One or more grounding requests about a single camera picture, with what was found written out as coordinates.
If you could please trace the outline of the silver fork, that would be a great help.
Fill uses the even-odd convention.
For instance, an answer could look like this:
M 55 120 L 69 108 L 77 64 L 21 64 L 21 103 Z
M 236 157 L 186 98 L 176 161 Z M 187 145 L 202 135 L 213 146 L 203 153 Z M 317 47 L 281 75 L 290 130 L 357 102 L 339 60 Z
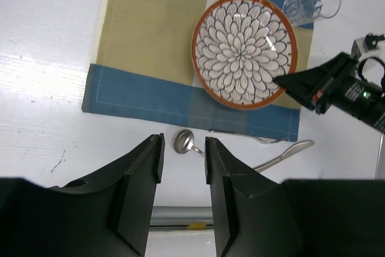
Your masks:
M 256 137 L 256 136 L 242 134 L 242 133 L 226 132 L 226 131 L 216 131 L 216 130 L 209 130 L 208 133 L 211 133 L 211 134 L 228 134 L 228 135 L 237 135 L 237 136 L 242 136 L 242 137 L 253 138 L 253 139 L 257 140 L 261 144 L 275 144 L 275 143 L 279 143 L 281 141 L 286 141 L 286 139 L 287 139 L 286 137 L 279 138 L 279 139 Z

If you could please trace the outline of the silver spoon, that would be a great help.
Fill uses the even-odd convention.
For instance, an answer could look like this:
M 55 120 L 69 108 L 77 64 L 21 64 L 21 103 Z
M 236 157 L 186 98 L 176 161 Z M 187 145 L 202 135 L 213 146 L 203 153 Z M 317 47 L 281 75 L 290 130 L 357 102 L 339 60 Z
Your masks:
M 205 156 L 204 151 L 194 145 L 194 134 L 189 129 L 183 129 L 177 133 L 173 147 L 175 152 L 181 155 L 194 151 L 201 156 Z

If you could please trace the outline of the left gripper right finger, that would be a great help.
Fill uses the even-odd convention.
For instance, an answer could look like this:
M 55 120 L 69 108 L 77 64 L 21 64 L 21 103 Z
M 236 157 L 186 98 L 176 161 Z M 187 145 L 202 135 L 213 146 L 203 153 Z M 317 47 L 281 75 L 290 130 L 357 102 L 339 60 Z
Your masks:
M 280 184 L 205 140 L 218 256 L 383 256 L 384 181 Z

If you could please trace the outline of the clear drinking glass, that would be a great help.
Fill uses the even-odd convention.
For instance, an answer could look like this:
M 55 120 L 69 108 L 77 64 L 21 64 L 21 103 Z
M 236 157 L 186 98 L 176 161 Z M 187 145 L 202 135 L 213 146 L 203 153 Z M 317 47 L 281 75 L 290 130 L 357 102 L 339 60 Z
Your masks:
M 342 0 L 285 0 L 282 11 L 292 26 L 303 26 L 335 17 Z

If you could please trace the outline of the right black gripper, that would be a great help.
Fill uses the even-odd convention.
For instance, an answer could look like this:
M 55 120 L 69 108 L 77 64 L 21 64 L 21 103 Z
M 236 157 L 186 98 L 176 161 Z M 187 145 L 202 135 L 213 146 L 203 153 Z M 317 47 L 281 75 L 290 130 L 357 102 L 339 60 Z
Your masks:
M 336 107 L 355 119 L 384 132 L 384 78 L 380 84 L 364 77 L 365 64 L 372 60 L 381 67 L 384 61 L 340 53 L 332 60 L 313 69 L 273 78 L 291 98 L 316 114 L 325 114 Z

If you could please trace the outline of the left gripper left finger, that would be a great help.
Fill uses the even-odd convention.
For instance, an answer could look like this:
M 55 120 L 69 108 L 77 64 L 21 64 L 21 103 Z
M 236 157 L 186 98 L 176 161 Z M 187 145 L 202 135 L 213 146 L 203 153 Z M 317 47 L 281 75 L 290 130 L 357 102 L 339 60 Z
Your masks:
M 144 256 L 165 139 L 63 187 L 1 179 L 2 256 Z

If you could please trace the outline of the floral patterned ceramic plate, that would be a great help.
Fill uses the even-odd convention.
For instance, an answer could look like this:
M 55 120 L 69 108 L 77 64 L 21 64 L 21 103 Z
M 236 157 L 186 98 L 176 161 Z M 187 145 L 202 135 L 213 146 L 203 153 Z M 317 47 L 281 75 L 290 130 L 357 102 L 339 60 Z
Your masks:
M 217 0 L 197 22 L 191 59 L 212 98 L 255 110 L 284 93 L 273 80 L 296 71 L 297 39 L 288 18 L 269 0 Z

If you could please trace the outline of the silver table knife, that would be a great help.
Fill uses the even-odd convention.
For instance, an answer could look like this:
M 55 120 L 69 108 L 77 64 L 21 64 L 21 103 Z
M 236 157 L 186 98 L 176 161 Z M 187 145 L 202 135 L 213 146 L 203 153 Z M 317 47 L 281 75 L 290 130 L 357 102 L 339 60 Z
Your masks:
M 292 155 L 295 155 L 296 153 L 299 153 L 303 151 L 304 149 L 307 149 L 308 147 L 311 147 L 315 144 L 313 140 L 304 140 L 294 143 L 292 146 L 290 146 L 288 149 L 286 149 L 282 154 L 279 156 L 273 158 L 270 161 L 267 161 L 259 166 L 253 167 L 255 171 L 258 173 L 280 163 L 281 161 L 288 159 Z

